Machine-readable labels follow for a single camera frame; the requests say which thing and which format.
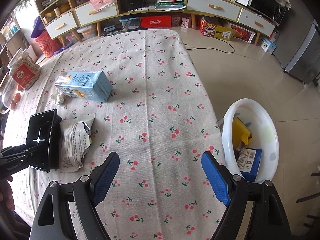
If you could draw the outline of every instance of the blue gripper pad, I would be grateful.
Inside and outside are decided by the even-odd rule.
[[[231,199],[228,195],[228,186],[217,167],[213,164],[212,160],[208,156],[208,152],[202,154],[201,165],[204,173],[206,174],[210,185],[220,202],[223,202],[225,206],[228,206]]]
[[[118,171],[119,165],[120,158],[119,155],[115,153],[95,184],[94,197],[92,199],[92,204],[95,207],[105,199],[111,183]]]

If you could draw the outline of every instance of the cabinet leg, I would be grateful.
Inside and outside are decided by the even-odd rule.
[[[256,36],[256,39],[254,41],[254,44],[257,45],[258,44],[258,40],[260,38],[260,32],[257,32],[257,36]]]
[[[101,37],[101,26],[100,26],[100,22],[97,22],[97,30],[98,30],[98,37]]]
[[[78,41],[82,42],[82,39],[80,38],[79,34],[76,32],[76,30],[71,31],[72,34],[77,38]]]
[[[196,30],[197,26],[196,26],[196,15],[195,14],[191,14],[191,23],[192,23],[192,28],[194,30]]]
[[[66,38],[63,35],[61,35],[61,36],[59,36],[59,39],[62,43],[62,46],[65,47],[67,44]]]

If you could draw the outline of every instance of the red label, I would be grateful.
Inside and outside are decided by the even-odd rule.
[[[22,63],[12,78],[24,88],[34,76],[35,74],[29,69],[28,65]]]

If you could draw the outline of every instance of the tablecloth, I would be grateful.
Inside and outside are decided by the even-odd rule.
[[[50,95],[63,70],[103,70],[113,85],[108,102],[66,98],[54,105]],[[26,222],[32,224],[50,181],[74,182],[115,151],[120,168],[97,206],[112,239],[211,238],[225,206],[201,168],[201,154],[209,150],[224,163],[221,134],[178,33],[159,29],[119,34],[51,58],[10,111],[4,147],[24,143],[30,116],[53,108],[62,119],[95,113],[93,143],[78,172],[28,168],[14,174],[16,212]],[[74,203],[70,210],[78,239],[84,239]]]

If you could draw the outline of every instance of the human hand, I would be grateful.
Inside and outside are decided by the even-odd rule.
[[[0,201],[3,201],[5,199],[7,208],[11,211],[14,211],[15,206],[13,203],[13,197],[12,197],[12,189],[8,181],[13,181],[12,176],[7,177],[6,179],[3,179],[1,181],[1,192],[0,192]]]

